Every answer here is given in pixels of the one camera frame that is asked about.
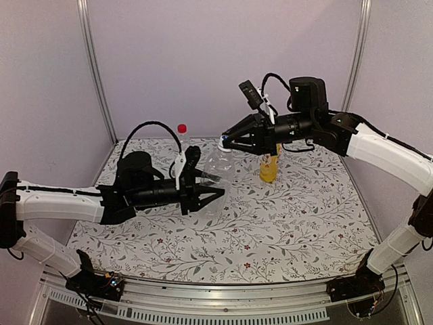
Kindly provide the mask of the clear plastic bottle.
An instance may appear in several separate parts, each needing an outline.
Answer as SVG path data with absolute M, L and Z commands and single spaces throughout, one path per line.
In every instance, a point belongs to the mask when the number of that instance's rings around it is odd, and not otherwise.
M 231 181 L 234 175 L 234 158 L 229 149 L 220 146 L 208 156 L 204 165 L 203 172 L 210 178 L 202 178 L 200 184 L 224 190 L 224 194 L 207 204 L 200 210 L 201 214 L 210 219 L 218 217 L 222 212 L 228 200 Z

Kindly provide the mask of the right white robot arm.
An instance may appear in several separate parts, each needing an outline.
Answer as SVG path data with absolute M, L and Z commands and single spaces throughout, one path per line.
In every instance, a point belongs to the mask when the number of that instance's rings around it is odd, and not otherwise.
M 432 157 L 379 131 L 362 116 L 330 110 L 322 79 L 296 77 L 284 86 L 290 92 L 290 112 L 272 117 L 261 109 L 269 102 L 265 90 L 255 88 L 250 81 L 241 83 L 239 88 L 254 113 L 226 130 L 220 145 L 275 156 L 280 144 L 311 140 L 339 156 L 369 163 L 419 194 L 410 218 L 371 249 L 351 277 L 352 292 L 364 295 L 393 263 L 432 237 Z

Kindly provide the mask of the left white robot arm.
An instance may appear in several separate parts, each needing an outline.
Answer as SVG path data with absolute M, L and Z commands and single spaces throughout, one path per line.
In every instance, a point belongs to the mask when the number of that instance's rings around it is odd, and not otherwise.
M 90 188 L 56 188 L 22 181 L 15 171 L 1 181 L 1 248 L 34 257 L 71 279 L 85 293 L 96 293 L 101 276 L 87 253 L 70 250 L 27 220 L 66 219 L 120 225 L 138 211 L 178 204 L 182 215 L 197 212 L 225 195 L 220 177 L 197 169 L 196 146 L 177 155 L 175 177 L 153 167 L 147 152 L 132 152 L 117 162 L 114 183 Z

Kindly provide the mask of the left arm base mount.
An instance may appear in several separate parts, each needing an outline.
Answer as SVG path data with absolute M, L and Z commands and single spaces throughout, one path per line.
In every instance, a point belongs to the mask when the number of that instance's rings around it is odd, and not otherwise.
M 124 278 L 121 274 L 108 272 L 98 275 L 93 269 L 87 253 L 77 250 L 80 257 L 80 272 L 67 277 L 66 288 L 83 295 L 119 302 L 124 291 Z

